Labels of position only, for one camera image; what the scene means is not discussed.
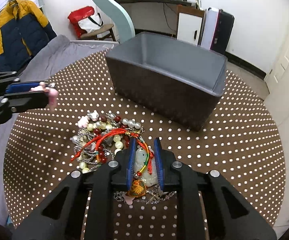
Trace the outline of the yellow navy puffer jacket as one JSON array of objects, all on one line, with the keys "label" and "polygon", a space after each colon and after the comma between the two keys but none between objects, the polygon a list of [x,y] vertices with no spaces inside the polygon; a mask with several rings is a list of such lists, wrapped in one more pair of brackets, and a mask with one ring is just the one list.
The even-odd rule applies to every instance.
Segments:
[{"label": "yellow navy puffer jacket", "polygon": [[0,12],[0,71],[18,72],[56,36],[34,2],[10,0]]}]

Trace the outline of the teal curved bed frame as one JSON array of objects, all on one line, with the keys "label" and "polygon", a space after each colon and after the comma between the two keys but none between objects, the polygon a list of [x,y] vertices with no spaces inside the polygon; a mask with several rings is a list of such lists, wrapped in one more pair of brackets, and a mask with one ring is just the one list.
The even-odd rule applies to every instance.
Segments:
[{"label": "teal curved bed frame", "polygon": [[127,11],[114,0],[92,0],[99,9],[111,18],[118,29],[120,42],[135,37],[134,24]]}]

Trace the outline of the white black suitcase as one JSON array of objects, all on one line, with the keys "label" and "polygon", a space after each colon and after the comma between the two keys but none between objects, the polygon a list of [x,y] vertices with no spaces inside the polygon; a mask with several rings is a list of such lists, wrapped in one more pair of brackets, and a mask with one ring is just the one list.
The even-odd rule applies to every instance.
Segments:
[{"label": "white black suitcase", "polygon": [[234,16],[223,9],[209,7],[202,23],[202,48],[225,54],[234,25]]}]

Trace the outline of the pink plush charm keychain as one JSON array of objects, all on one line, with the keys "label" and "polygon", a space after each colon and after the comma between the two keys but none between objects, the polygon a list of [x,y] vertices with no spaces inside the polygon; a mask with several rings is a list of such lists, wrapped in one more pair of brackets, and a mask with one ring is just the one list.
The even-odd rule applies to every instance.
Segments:
[{"label": "pink plush charm keychain", "polygon": [[55,88],[55,83],[40,82],[38,86],[30,89],[30,92],[43,91],[48,97],[50,111],[54,111],[57,106],[59,92]]}]

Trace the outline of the red shopping bag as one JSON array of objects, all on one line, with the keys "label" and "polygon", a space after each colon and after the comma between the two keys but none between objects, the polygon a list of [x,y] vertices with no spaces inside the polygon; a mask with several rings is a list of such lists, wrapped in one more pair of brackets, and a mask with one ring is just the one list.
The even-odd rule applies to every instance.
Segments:
[{"label": "red shopping bag", "polygon": [[81,29],[81,27],[79,26],[78,24],[79,21],[84,20],[85,18],[88,18],[89,16],[92,16],[94,13],[95,13],[95,10],[92,6],[86,6],[86,7],[70,12],[67,18],[70,21],[70,24],[72,24],[77,38],[80,38],[81,35],[86,33],[86,31]]}]

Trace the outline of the white tote bag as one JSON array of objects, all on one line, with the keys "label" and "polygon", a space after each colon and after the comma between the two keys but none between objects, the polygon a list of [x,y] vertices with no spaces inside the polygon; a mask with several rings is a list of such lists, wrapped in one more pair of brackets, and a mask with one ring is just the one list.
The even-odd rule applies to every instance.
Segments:
[{"label": "white tote bag", "polygon": [[85,30],[87,33],[91,33],[93,31],[100,29],[104,25],[104,23],[100,13],[98,13],[78,21],[78,25],[81,29]]}]

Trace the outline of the brown polka dot tablecloth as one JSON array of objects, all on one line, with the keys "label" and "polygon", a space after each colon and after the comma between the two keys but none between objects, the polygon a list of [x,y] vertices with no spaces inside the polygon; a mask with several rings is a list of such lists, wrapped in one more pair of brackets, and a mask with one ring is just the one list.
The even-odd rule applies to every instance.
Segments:
[{"label": "brown polka dot tablecloth", "polygon": [[[3,168],[13,239],[276,239],[285,163],[264,102],[226,70],[199,131],[115,93],[101,51],[49,78],[59,96],[18,115]],[[130,140],[134,179],[128,197]],[[162,146],[160,190],[154,140]]]}]

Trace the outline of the embroidered orange charm pouch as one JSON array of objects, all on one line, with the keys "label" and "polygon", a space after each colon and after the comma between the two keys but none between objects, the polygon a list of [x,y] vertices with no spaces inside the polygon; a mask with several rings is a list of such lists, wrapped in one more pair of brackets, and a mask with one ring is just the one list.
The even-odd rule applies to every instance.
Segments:
[{"label": "embroidered orange charm pouch", "polygon": [[130,190],[126,193],[128,197],[140,198],[146,194],[147,186],[141,179],[134,179]]}]

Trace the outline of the white brown small cabinet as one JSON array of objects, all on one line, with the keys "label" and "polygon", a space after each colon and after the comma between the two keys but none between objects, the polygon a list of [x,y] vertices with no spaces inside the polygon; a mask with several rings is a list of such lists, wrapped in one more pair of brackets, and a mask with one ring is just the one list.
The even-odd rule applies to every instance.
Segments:
[{"label": "white brown small cabinet", "polygon": [[180,41],[199,46],[205,12],[183,5],[177,6],[176,38]]}]

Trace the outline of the dark wall desk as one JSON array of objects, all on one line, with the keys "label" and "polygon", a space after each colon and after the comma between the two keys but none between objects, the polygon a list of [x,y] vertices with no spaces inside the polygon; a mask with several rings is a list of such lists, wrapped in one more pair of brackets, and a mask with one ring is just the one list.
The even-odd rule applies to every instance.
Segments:
[{"label": "dark wall desk", "polygon": [[114,0],[129,14],[135,33],[157,33],[176,36],[177,7],[194,3],[178,0]]}]

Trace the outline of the dark grey storage box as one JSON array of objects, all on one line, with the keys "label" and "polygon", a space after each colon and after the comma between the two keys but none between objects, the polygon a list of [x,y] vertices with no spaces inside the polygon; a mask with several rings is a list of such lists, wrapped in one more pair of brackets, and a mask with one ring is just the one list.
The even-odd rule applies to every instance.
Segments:
[{"label": "dark grey storage box", "polygon": [[116,93],[194,131],[224,93],[226,57],[168,36],[140,33],[105,58]]}]

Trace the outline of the wooden stool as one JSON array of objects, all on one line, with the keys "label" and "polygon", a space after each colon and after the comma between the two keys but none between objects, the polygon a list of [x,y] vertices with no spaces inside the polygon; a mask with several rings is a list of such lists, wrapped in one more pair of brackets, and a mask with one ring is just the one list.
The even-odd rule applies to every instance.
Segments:
[{"label": "wooden stool", "polygon": [[[114,24],[104,24],[102,27],[100,27],[98,30],[92,31],[90,33],[85,33],[81,35],[80,40],[100,40],[104,41],[106,38],[111,38],[113,42],[116,42],[116,38],[113,32]],[[98,38],[98,35],[103,34],[105,32],[109,32],[107,35]]]}]

